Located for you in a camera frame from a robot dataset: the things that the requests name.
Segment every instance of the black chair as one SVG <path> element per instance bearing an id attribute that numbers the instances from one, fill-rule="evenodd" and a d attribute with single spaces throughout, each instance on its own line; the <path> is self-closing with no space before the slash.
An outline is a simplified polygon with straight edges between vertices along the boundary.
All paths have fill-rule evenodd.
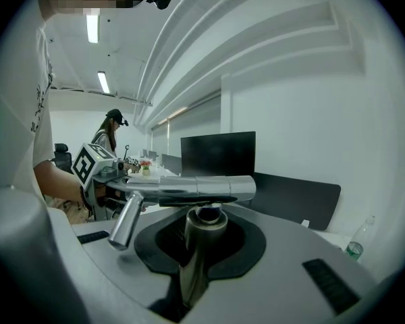
<path id="1" fill-rule="evenodd" d="M 72 155 L 68 152 L 68 146 L 66 144 L 58 143 L 54 144 L 55 151 L 54 151 L 54 158 L 52 162 L 55 163 L 55 166 L 63 171 L 68 173 L 72 173 L 70 167 L 72 166 Z M 70 200 L 67 200 L 63 203 L 63 207 L 66 209 L 66 204 L 70 203 Z"/>

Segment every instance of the plastic bottle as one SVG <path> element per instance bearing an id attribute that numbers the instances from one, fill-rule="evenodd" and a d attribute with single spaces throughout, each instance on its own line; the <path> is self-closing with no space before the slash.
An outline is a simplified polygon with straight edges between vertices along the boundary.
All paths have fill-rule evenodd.
<path id="1" fill-rule="evenodd" d="M 345 249 L 345 254 L 350 255 L 355 260 L 360 258 L 372 238 L 374 222 L 375 216 L 369 216 L 366 219 L 366 221 L 351 238 L 350 243 Z"/>

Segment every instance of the person's arm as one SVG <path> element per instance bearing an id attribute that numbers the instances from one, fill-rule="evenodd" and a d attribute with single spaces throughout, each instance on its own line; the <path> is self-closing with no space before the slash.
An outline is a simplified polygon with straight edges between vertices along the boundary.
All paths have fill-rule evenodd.
<path id="1" fill-rule="evenodd" d="M 34 168 L 34 174 L 42 194 L 82 202 L 80 183 L 75 175 L 62 171 L 50 161 L 40 162 Z"/>

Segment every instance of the ceiling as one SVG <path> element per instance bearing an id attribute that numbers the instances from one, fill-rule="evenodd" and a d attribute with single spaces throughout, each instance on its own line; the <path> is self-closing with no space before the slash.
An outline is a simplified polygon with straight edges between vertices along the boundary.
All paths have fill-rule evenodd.
<path id="1" fill-rule="evenodd" d="M 98 71 L 105 71 L 111 93 L 134 97 L 151 49 L 180 0 L 159 10 L 141 3 L 134 9 L 102 9 L 99 43 L 89 43 L 86 18 L 56 15 L 45 27 L 57 88 L 102 91 Z M 207 9 L 212 1 L 194 8 Z"/>

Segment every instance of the desk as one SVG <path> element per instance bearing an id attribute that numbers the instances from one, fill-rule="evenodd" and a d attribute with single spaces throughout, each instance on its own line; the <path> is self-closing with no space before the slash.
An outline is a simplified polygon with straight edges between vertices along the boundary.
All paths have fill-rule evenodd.
<path id="1" fill-rule="evenodd" d="M 342 250 L 345 250 L 346 247 L 348 246 L 348 244 L 351 241 L 350 236 L 338 235 L 338 234 L 327 233 L 327 232 L 320 232 L 320 231 L 317 231 L 317 230 L 312 230 L 312 231 L 314 233 L 318 234 L 324 240 L 330 242 L 330 244 L 333 244 L 335 246 L 339 246 Z"/>
<path id="2" fill-rule="evenodd" d="M 139 178 L 139 179 L 142 178 L 142 179 L 150 179 L 150 180 L 153 180 L 153 179 L 158 180 L 161 178 L 161 176 L 177 176 L 176 174 L 172 173 L 168 169 L 165 169 L 164 167 L 161 167 L 161 166 L 156 168 L 156 166 L 151 165 L 149 168 L 150 168 L 150 175 L 144 176 L 141 171 L 139 173 L 128 173 L 128 175 L 131 178 Z"/>
<path id="3" fill-rule="evenodd" d="M 148 180 L 158 180 L 161 176 L 177 176 L 176 174 L 170 172 L 168 169 L 159 166 L 151 165 L 150 166 L 150 175 L 144 176 L 142 172 L 139 173 L 129 173 L 128 174 L 131 178 L 138 178 L 138 179 L 148 179 Z M 146 211 L 142 212 L 141 215 L 146 215 L 148 213 L 154 213 L 155 211 L 160 211 L 163 209 L 168 209 L 169 207 L 160 207 L 159 204 L 152 205 L 146 208 Z"/>

